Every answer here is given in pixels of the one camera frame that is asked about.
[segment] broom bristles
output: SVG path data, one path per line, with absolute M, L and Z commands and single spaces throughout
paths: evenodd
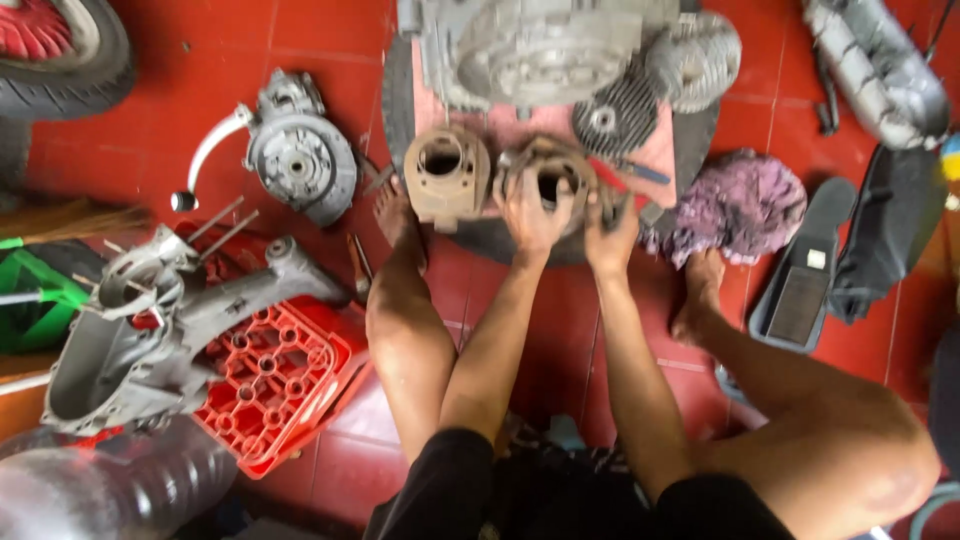
M 39 244 L 143 229 L 151 223 L 145 209 L 99 207 L 86 199 L 52 207 L 28 207 L 0 216 L 0 238 Z

